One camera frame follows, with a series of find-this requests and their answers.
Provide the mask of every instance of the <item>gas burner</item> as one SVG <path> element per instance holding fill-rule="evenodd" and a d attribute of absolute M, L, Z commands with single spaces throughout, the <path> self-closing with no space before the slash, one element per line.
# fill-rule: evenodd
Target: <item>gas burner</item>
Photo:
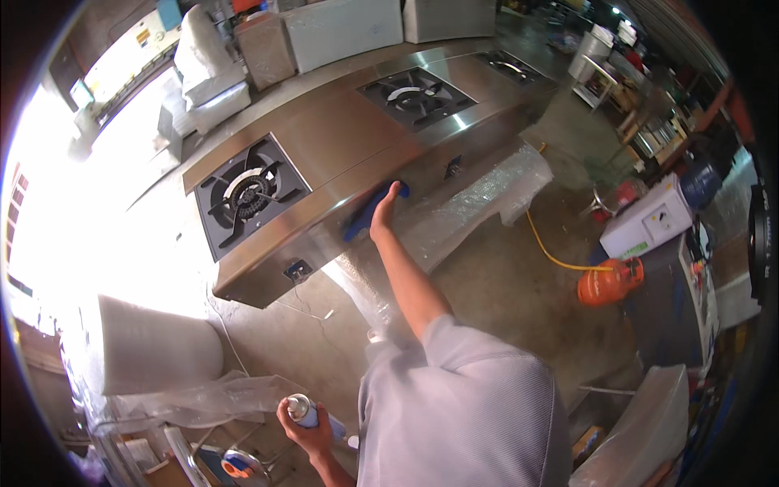
<path fill-rule="evenodd" d="M 268 206 L 270 203 L 268 197 L 272 195 L 267 178 L 262 175 L 250 175 L 243 178 L 233 188 L 227 202 L 238 218 L 248 220 Z"/>
<path fill-rule="evenodd" d="M 520 85 L 532 83 L 541 77 L 538 71 L 505 51 L 480 52 L 475 56 L 479 61 L 491 66 L 496 71 L 500 71 L 504 76 L 513 79 L 515 83 Z"/>
<path fill-rule="evenodd" d="M 270 134 L 222 164 L 195 188 L 214 261 L 309 193 Z"/>
<path fill-rule="evenodd" d="M 412 132 L 476 104 L 421 68 L 387 76 L 360 90 L 373 104 Z"/>

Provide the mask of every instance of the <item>shirt sleeve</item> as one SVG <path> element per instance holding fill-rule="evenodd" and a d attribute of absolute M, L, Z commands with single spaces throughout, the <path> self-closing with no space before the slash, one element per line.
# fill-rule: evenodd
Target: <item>shirt sleeve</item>
<path fill-rule="evenodd" d="M 425 328 L 421 342 L 428 365 L 451 372 L 491 358 L 532 356 L 488 333 L 464 326 L 451 315 L 434 319 Z"/>

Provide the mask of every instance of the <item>blue cleaning cloth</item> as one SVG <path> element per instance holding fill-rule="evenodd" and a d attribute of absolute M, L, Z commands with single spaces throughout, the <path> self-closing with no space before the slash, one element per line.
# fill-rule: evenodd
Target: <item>blue cleaning cloth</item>
<path fill-rule="evenodd" d="M 379 204 L 379 201 L 384 199 L 384 196 L 387 196 L 387 193 L 390 192 L 391 185 L 392 183 L 390 182 L 382 186 L 382 188 L 376 192 L 375 195 L 373 195 L 371 200 L 368 201 L 368 204 L 363 206 L 362 209 L 358 211 L 357 217 L 354 219 L 354 221 L 351 222 L 349 228 L 346 229 L 344 242 L 351 242 L 352 239 L 356 237 L 358 233 L 360 233 L 360 230 L 371 227 L 371 220 L 373 219 L 373 212 L 376 210 L 376 205 Z M 398 193 L 398 195 L 401 198 L 408 198 L 408 195 L 410 194 L 411 188 L 409 188 L 406 183 L 401 181 L 400 193 Z"/>

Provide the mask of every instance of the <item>spray can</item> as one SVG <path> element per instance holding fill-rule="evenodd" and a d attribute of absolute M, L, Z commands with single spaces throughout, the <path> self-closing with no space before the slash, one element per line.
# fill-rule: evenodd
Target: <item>spray can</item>
<path fill-rule="evenodd" d="M 303 428 L 315 428 L 319 425 L 316 417 L 316 403 L 308 399 L 304 394 L 292 394 L 287 398 L 290 403 L 287 406 L 287 413 L 292 421 L 298 423 Z M 333 428 L 333 438 L 341 441 L 346 437 L 346 426 L 333 415 L 330 417 L 330 426 Z"/>

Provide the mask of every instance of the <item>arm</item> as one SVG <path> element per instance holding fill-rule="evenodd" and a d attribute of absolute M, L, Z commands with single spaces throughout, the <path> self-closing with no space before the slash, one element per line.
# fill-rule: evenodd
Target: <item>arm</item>
<path fill-rule="evenodd" d="M 308 453 L 308 461 L 316 469 L 326 487 L 355 487 L 357 482 L 340 466 L 330 445 L 333 443 L 333 428 L 330 427 L 330 418 L 322 403 L 316 405 L 316 416 L 319 426 L 316 428 L 303 428 L 292 421 L 287 414 L 289 401 L 284 398 L 276 410 L 287 438 L 296 442 Z"/>
<path fill-rule="evenodd" d="M 392 229 L 395 199 L 400 183 L 395 181 L 387 196 L 376 205 L 371 221 L 371 239 L 379 250 L 400 311 L 421 339 L 431 321 L 452 314 L 452 307 L 430 277 L 408 255 Z"/>

